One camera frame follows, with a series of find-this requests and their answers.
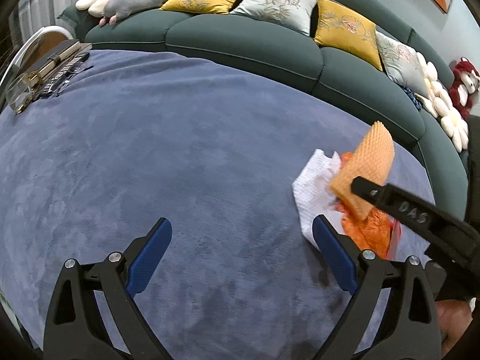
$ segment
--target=bed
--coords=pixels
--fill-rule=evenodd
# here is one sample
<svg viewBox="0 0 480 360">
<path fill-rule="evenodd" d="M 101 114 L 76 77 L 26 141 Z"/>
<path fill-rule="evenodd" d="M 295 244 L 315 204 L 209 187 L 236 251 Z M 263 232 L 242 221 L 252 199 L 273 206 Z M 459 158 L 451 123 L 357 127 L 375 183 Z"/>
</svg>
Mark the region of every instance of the bed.
<svg viewBox="0 0 480 360">
<path fill-rule="evenodd" d="M 65 260 L 101 261 L 165 217 L 172 242 L 135 301 L 174 358 L 311 358 L 350 296 L 303 238 L 291 184 L 315 149 L 352 151 L 369 126 L 203 59 L 98 50 L 89 62 L 60 96 L 0 115 L 0 287 L 32 338 L 42 346 Z M 388 181 L 433 202 L 425 169 L 395 153 Z M 426 246 L 403 228 L 397 259 L 425 262 Z"/>
</svg>

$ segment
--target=hand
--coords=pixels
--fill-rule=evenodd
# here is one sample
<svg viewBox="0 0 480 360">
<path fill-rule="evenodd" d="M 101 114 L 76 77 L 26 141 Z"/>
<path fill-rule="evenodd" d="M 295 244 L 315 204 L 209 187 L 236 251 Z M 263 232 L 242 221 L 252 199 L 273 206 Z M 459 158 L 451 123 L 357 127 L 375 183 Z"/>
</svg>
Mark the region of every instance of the hand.
<svg viewBox="0 0 480 360">
<path fill-rule="evenodd" d="M 436 302 L 438 324 L 447 337 L 442 343 L 442 357 L 454 347 L 472 322 L 472 313 L 467 302 L 441 300 Z"/>
</svg>

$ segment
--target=glass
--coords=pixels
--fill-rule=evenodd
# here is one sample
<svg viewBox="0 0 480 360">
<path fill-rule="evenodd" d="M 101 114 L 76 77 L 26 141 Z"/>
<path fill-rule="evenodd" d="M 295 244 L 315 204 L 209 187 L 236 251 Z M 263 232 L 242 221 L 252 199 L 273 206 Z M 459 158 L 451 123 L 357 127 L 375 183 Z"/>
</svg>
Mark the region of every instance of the glass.
<svg viewBox="0 0 480 360">
<path fill-rule="evenodd" d="M 17 77 L 15 81 L 9 85 L 5 93 L 7 103 L 15 114 L 23 112 L 32 101 L 32 97 L 33 90 L 30 86 L 30 80 L 25 74 Z"/>
</svg>

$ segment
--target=gray plush toy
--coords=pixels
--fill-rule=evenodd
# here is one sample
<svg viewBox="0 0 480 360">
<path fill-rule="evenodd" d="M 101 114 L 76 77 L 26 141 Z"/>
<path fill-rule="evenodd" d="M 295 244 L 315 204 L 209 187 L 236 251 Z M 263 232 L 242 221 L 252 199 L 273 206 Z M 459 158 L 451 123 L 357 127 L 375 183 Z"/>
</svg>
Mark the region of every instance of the gray plush toy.
<svg viewBox="0 0 480 360">
<path fill-rule="evenodd" d="M 137 12 L 160 8 L 164 2 L 165 0 L 109 0 L 103 9 L 104 16 L 100 20 L 100 27 L 107 23 L 118 23 Z"/>
</svg>

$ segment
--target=orange sponge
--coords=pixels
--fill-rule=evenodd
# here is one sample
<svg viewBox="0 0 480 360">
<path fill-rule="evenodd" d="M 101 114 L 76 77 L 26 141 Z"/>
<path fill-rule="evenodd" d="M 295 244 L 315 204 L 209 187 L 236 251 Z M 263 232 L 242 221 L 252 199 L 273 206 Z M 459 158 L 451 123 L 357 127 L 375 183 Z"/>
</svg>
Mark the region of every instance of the orange sponge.
<svg viewBox="0 0 480 360">
<path fill-rule="evenodd" d="M 363 221 L 372 205 L 350 190 L 357 176 L 384 185 L 392 167 L 395 150 L 392 136 L 381 122 L 375 122 L 363 138 L 351 159 L 330 183 L 332 192 L 346 205 L 359 221 Z"/>
<path fill-rule="evenodd" d="M 344 153 L 340 169 L 343 169 L 352 157 L 352 153 Z M 387 259 L 391 224 L 385 212 L 373 207 L 367 218 L 364 221 L 359 221 L 342 202 L 338 202 L 337 211 L 343 214 L 342 227 L 345 234 L 355 242 L 361 251 L 371 249 L 380 258 Z"/>
</svg>

